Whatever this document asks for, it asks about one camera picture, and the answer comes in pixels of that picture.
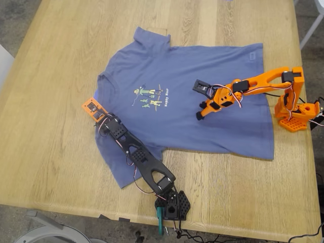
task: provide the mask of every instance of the chair leg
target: chair leg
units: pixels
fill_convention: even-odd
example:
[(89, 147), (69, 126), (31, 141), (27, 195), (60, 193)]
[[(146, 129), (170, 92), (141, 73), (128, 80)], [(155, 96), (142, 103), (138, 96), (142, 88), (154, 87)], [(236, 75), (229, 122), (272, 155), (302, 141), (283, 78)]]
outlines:
[(318, 27), (319, 23), (321, 22), (321, 20), (323, 19), (324, 15), (320, 14), (316, 20), (314, 21), (314, 23), (312, 24), (311, 28), (309, 29), (309, 31), (307, 32), (307, 34), (305, 35), (305, 37), (303, 38), (303, 40), (300, 42), (299, 48), (303, 49), (303, 47), (305, 46), (305, 44), (307, 43), (307, 41), (309, 40), (309, 38), (311, 37), (311, 35), (314, 33), (314, 31), (316, 30), (316, 28)]

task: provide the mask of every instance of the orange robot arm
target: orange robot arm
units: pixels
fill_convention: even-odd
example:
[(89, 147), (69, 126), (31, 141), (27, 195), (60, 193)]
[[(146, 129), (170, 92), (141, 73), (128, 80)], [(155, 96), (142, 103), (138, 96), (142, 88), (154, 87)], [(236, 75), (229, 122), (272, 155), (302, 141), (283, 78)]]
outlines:
[[(270, 82), (281, 77), (280, 84)], [(320, 113), (319, 102), (314, 104), (297, 104), (304, 84), (304, 73), (301, 67), (281, 67), (265, 72), (261, 75), (244, 80), (235, 79), (230, 84), (209, 85), (197, 80), (194, 90), (207, 96), (207, 101), (200, 104), (203, 109), (196, 114), (198, 120), (203, 119), (210, 112), (218, 112), (222, 108), (232, 105), (235, 101), (241, 107), (243, 96), (256, 95), (274, 90), (284, 90), (275, 106), (275, 116), (282, 118), (279, 124), (291, 132), (307, 128), (307, 122)]]

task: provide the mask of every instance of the concrete floor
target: concrete floor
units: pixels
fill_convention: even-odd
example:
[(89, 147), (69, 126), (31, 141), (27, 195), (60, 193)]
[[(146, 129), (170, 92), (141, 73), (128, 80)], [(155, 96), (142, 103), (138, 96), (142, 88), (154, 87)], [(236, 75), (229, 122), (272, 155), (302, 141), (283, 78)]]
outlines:
[[(0, 44), (11, 55), (16, 56), (28, 27), (35, 15), (41, 0), (0, 0)], [(318, 16), (313, 0), (300, 0), (296, 6), (299, 38), (305, 36), (307, 30)], [(309, 42), (302, 50), (303, 67), (306, 77), (308, 101), (313, 102), (318, 96), (324, 96), (324, 21), (319, 25)], [(322, 140), (324, 129), (320, 127), (312, 131), (316, 170), (324, 175), (324, 151)], [(0, 243), (14, 242), (20, 235), (38, 224), (25, 217), (26, 209), (0, 205)], [(170, 236), (158, 236), (156, 226), (118, 222), (105, 219), (80, 217), (52, 212), (43, 212), (59, 223), (70, 225), (85, 233), (88, 237), (99, 238), (107, 242), (135, 242), (135, 232), (140, 230), (145, 242), (193, 242), (193, 240), (176, 239), (176, 234), (169, 229)], [(215, 234), (191, 232), (199, 234), (205, 241), (215, 238)], [(265, 242), (264, 240), (245, 239), (241, 242)]]

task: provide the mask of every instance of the blue t-shirt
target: blue t-shirt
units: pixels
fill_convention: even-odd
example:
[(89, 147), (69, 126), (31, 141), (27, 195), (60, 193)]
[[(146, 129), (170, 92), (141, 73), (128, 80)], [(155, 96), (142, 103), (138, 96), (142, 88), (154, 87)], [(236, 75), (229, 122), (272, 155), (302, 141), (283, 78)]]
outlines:
[[(99, 75), (98, 102), (159, 159), (167, 147), (273, 159), (265, 95), (244, 97), (242, 108), (234, 103), (197, 120), (199, 104), (206, 98), (192, 90), (196, 79), (225, 85), (261, 74), (262, 44), (171, 47), (170, 38), (138, 27), (134, 41), (119, 50)], [(134, 167), (126, 164), (118, 145), (110, 136), (100, 136), (98, 129), (96, 142), (119, 186), (130, 184)]]

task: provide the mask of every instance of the wood grain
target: wood grain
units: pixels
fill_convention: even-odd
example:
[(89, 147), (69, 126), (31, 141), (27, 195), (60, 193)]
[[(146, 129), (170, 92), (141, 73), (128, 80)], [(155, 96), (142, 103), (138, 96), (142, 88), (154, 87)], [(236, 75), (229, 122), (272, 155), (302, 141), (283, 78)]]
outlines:
[[(155, 197), (119, 189), (80, 107), (137, 26), (170, 34), (173, 46), (261, 42), (265, 70), (301, 65), (293, 1), (43, 0), (0, 95), (1, 204), (157, 224)], [(183, 228), (279, 241), (316, 231), (310, 131), (273, 124), (273, 161), (165, 151), (192, 205)]]

